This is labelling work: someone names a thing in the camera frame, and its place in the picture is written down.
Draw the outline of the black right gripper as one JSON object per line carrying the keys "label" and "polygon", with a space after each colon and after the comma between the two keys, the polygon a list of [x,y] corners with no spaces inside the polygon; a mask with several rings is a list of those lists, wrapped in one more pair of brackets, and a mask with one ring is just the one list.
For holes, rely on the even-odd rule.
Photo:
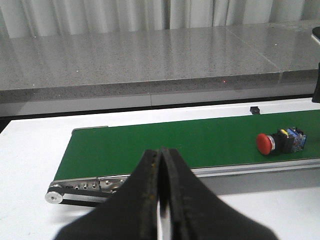
{"label": "black right gripper", "polygon": [[[320,44],[320,27],[317,26],[312,29],[312,39],[315,40],[315,42],[319,45]],[[318,76],[317,76],[317,82],[315,86],[315,90],[312,97],[313,103],[319,103],[320,102],[320,63],[318,63]]]}

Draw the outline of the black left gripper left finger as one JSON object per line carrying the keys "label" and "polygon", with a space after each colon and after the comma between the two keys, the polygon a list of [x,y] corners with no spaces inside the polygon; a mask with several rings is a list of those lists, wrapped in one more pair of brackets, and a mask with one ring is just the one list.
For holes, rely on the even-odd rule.
{"label": "black left gripper left finger", "polygon": [[156,240],[158,153],[146,150],[129,178],[105,202],[64,226],[57,240]]}

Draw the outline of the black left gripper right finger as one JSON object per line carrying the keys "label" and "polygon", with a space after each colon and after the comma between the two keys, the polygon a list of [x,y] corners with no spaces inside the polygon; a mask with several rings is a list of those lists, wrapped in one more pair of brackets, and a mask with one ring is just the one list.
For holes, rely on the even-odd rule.
{"label": "black left gripper right finger", "polygon": [[160,150],[160,199],[169,207],[172,240],[277,239],[271,229],[217,197],[173,148]]}

